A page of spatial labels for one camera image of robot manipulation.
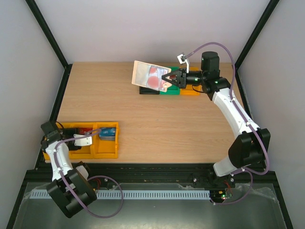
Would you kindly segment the cream leather card holder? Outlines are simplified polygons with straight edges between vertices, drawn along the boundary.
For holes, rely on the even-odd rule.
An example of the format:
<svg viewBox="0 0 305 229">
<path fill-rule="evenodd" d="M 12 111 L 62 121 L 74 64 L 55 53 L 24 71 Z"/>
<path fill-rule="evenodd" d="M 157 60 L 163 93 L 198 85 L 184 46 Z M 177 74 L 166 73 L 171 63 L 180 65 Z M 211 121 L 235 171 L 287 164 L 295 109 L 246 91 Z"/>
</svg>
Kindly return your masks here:
<svg viewBox="0 0 305 229">
<path fill-rule="evenodd" d="M 134 61 L 132 84 L 156 91 L 167 92 L 172 84 L 163 80 L 162 76 L 168 73 L 171 73 L 170 68 Z"/>
</svg>

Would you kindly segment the white red-dot credit card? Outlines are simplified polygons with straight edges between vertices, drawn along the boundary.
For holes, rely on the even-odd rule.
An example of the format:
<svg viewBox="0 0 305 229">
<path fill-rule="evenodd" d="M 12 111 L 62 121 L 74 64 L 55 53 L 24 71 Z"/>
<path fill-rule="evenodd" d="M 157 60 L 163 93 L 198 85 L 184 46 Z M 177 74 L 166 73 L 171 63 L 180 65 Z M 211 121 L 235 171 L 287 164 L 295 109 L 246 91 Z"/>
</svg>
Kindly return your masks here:
<svg viewBox="0 0 305 229">
<path fill-rule="evenodd" d="M 148 71 L 147 86 L 153 90 L 162 90 L 164 81 L 162 80 L 162 75 L 167 74 L 168 69 L 151 66 Z"/>
</svg>

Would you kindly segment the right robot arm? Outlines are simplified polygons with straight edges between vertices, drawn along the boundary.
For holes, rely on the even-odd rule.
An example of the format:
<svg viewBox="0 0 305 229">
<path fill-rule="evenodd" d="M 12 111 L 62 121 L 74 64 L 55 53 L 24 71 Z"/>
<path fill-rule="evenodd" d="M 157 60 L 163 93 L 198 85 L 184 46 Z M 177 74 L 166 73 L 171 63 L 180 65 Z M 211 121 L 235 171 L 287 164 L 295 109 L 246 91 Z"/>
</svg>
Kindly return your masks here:
<svg viewBox="0 0 305 229">
<path fill-rule="evenodd" d="M 220 109 L 229 123 L 235 140 L 223 160 L 213 165 L 208 182 L 218 187 L 224 182 L 224 176 L 251 171 L 250 165 L 265 162 L 263 175 L 269 169 L 267 150 L 270 142 L 268 129 L 261 129 L 246 113 L 234 95 L 232 84 L 220 76 L 220 58 L 216 52 L 203 52 L 201 69 L 190 71 L 189 68 L 178 69 L 164 74 L 162 79 L 178 88 L 188 85 L 201 86 L 201 92 Z"/>
</svg>

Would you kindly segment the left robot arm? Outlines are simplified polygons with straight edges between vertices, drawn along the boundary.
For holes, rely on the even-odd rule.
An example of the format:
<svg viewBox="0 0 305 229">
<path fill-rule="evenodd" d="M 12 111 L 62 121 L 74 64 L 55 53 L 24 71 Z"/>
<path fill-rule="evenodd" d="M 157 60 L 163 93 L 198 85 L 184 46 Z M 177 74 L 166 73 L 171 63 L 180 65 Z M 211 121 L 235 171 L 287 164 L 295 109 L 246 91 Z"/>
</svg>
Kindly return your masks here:
<svg viewBox="0 0 305 229">
<path fill-rule="evenodd" d="M 51 162 L 52 182 L 47 185 L 47 192 L 63 214 L 71 218 L 97 199 L 93 187 L 88 182 L 89 169 L 83 162 L 72 166 L 69 158 L 69 143 L 83 147 L 92 145 L 96 132 L 91 130 L 85 135 L 74 134 L 68 138 L 59 129 L 55 121 L 41 125 L 44 139 L 41 149 Z"/>
</svg>

